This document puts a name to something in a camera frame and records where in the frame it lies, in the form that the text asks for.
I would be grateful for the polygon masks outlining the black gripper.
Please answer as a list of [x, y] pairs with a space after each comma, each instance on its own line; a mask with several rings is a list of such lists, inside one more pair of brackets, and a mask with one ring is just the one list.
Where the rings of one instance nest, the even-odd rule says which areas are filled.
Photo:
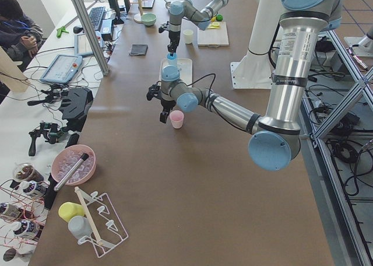
[[148, 101], [151, 101], [153, 98], [159, 99], [161, 101], [163, 110], [160, 113], [160, 122], [166, 123], [170, 115], [170, 110], [172, 110], [175, 107], [176, 102], [174, 100], [166, 100], [162, 97], [160, 82], [156, 82], [148, 88], [146, 98]]
[[170, 43], [167, 45], [167, 49], [170, 55], [173, 56], [176, 53], [177, 47], [180, 43], [181, 21], [167, 21], [166, 23], [163, 23], [159, 27], [159, 33], [162, 33], [164, 31], [168, 31], [168, 38], [170, 39]]

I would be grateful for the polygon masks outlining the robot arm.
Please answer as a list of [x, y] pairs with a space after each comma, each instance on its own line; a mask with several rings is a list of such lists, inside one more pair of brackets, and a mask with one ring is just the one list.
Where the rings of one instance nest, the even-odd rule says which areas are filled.
[[161, 79], [149, 88], [146, 97], [160, 100], [163, 123], [175, 106], [186, 113], [198, 106], [205, 107], [233, 127], [251, 134], [248, 153], [256, 165], [265, 170], [281, 170], [300, 152], [297, 116], [318, 34], [340, 25], [342, 4], [343, 0], [259, 1], [248, 52], [236, 71], [245, 76], [257, 75], [277, 32], [283, 31], [265, 115], [235, 104], [211, 88], [185, 83], [174, 62], [161, 69]]
[[168, 9], [169, 20], [159, 27], [159, 33], [168, 31], [170, 43], [167, 45], [168, 52], [175, 56], [181, 38], [181, 24], [187, 19], [201, 30], [206, 30], [212, 17], [228, 4], [228, 0], [211, 0], [205, 7], [198, 10], [191, 0], [173, 1]]

